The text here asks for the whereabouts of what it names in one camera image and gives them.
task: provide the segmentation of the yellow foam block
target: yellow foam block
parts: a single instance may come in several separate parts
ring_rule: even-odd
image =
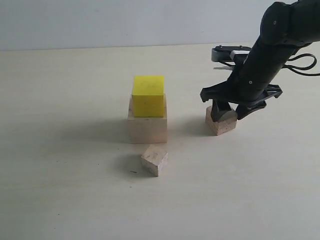
[[[164,76],[135,76],[132,90],[132,110],[136,118],[163,118]]]

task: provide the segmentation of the wooden cube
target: wooden cube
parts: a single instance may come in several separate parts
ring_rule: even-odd
[[[150,145],[141,156],[142,167],[159,177],[164,166],[168,164],[168,153],[166,150]]]
[[[164,96],[163,117],[134,117],[129,103],[128,128],[132,144],[163,144],[168,139],[167,101]]]
[[[236,128],[238,114],[235,110],[227,112],[219,121],[214,122],[211,118],[212,106],[206,108],[205,122],[212,129],[215,136],[225,134]]]
[[[132,90],[132,111],[136,118],[163,118],[164,76],[135,76]]]

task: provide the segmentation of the small wooden block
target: small wooden block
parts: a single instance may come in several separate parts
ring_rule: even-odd
[[[135,76],[132,90],[132,111],[136,118],[163,118],[164,76]]]
[[[214,135],[219,136],[236,128],[238,114],[232,110],[227,112],[219,121],[214,122],[211,118],[212,106],[206,108],[205,122],[212,129]]]
[[[128,128],[132,144],[164,144],[168,139],[167,101],[164,95],[163,117],[134,117],[129,103]]]
[[[167,163],[167,151],[155,145],[150,145],[141,156],[142,167],[147,169],[156,177],[159,177],[162,169],[167,165]]]

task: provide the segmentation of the wooden block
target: wooden block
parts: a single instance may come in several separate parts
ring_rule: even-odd
[[[211,118],[212,106],[206,108],[205,122],[212,129],[214,135],[219,136],[236,128],[238,114],[232,110],[227,112],[219,121],[214,122]]]
[[[164,76],[135,76],[132,90],[132,111],[136,118],[163,118]]]
[[[166,150],[150,145],[141,156],[142,167],[150,173],[159,177],[164,166],[168,163],[168,153]]]
[[[164,95],[163,117],[134,117],[132,98],[129,103],[128,128],[132,144],[162,144],[168,138],[167,101]]]

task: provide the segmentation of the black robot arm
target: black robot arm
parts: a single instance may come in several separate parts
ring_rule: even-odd
[[[239,120],[265,108],[268,98],[278,98],[282,94],[281,88],[270,82],[286,67],[292,55],[318,41],[320,0],[299,0],[293,4],[275,2],[266,10],[260,25],[260,36],[252,48],[214,48],[214,62],[232,61],[235,66],[227,81],[201,91],[203,102],[213,101],[213,121],[218,121],[231,110],[229,103],[238,104],[236,112]]]

